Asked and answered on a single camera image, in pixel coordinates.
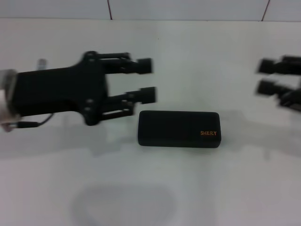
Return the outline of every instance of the black rectangular case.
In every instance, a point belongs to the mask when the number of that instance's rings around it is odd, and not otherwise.
[[[221,143],[219,114],[142,111],[138,143],[142,146],[217,148]]]

